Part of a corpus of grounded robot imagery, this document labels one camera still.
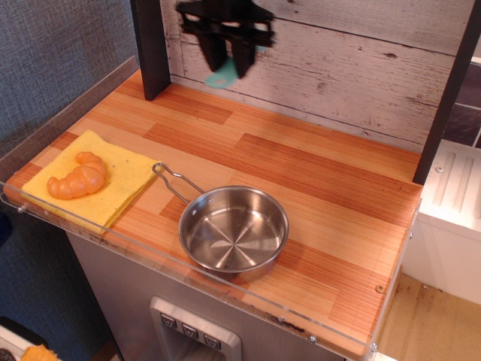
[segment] saucepan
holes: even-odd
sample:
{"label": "saucepan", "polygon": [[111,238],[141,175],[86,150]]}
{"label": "saucepan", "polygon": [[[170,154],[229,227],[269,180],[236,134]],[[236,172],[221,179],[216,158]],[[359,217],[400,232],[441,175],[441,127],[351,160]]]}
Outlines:
{"label": "saucepan", "polygon": [[[169,184],[161,168],[201,195],[187,201]],[[289,221],[278,201],[245,186],[204,192],[164,163],[156,163],[153,171],[187,204],[179,221],[179,239],[191,259],[207,272],[236,284],[253,281],[271,270],[289,235]]]}

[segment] wire handle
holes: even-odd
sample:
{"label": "wire handle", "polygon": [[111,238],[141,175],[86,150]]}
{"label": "wire handle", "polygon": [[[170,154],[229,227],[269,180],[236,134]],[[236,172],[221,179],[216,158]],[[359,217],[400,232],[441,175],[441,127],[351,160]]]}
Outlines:
{"label": "wire handle", "polygon": [[197,185],[195,185],[193,182],[191,182],[188,178],[184,177],[181,174],[174,173],[169,167],[167,167],[164,163],[156,163],[153,165],[152,170],[155,174],[157,174],[160,178],[162,178],[165,182],[165,185],[167,186],[168,189],[171,190],[173,194],[175,194],[177,197],[179,197],[186,205],[189,204],[189,201],[185,199],[184,197],[181,196],[180,193],[178,193],[174,188],[172,188],[171,184],[168,182],[168,179],[160,172],[157,170],[157,167],[163,167],[166,171],[168,171],[170,174],[172,174],[174,177],[182,178],[190,184],[192,187],[196,188],[200,193],[203,193],[204,191],[199,188]]}

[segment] button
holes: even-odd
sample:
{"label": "button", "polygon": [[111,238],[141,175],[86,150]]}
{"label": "button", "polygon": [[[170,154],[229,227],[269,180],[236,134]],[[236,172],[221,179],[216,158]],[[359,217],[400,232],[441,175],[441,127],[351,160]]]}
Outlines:
{"label": "button", "polygon": [[209,335],[204,335],[204,340],[205,340],[205,344],[207,346],[215,348],[216,350],[220,350],[220,341],[219,340],[217,340],[214,337],[209,336]]}
{"label": "button", "polygon": [[183,333],[188,335],[190,338],[198,339],[198,332],[193,327],[182,324],[182,330]]}
{"label": "button", "polygon": [[166,325],[169,326],[172,329],[177,328],[177,322],[175,322],[175,319],[172,317],[169,317],[165,314],[160,314],[160,318],[162,319],[162,322]]}

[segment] wooden countertop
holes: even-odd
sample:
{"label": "wooden countertop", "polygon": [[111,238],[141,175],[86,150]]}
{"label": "wooden countertop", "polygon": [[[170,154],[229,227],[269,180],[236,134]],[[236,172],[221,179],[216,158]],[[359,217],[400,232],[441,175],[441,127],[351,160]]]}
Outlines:
{"label": "wooden countertop", "polygon": [[[20,188],[87,129],[160,159],[204,190],[264,190],[291,226],[269,274],[241,287],[218,284],[162,255],[190,263],[177,236],[184,204],[156,178],[99,242],[174,269],[205,292],[217,290],[227,302],[299,335],[314,334],[353,359],[366,352],[362,343],[376,341],[386,298],[377,289],[391,286],[422,190],[411,183],[418,154],[178,85],[147,102],[137,72],[8,183]],[[172,184],[188,199],[198,195],[182,180]]]}

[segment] yellow sponge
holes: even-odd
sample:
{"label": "yellow sponge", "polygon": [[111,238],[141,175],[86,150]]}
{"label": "yellow sponge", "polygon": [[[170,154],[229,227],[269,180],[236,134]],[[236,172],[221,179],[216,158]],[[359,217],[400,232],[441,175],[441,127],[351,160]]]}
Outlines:
{"label": "yellow sponge", "polygon": [[[49,178],[62,179],[72,172],[79,166],[75,156],[80,152],[92,152],[103,159],[107,169],[105,185],[97,193],[88,196],[69,200],[53,198],[47,190]],[[148,156],[107,143],[87,130],[22,187],[26,193],[23,196],[72,223],[95,233],[103,233],[100,226],[109,227],[118,218],[153,178],[152,166],[157,162]]]}

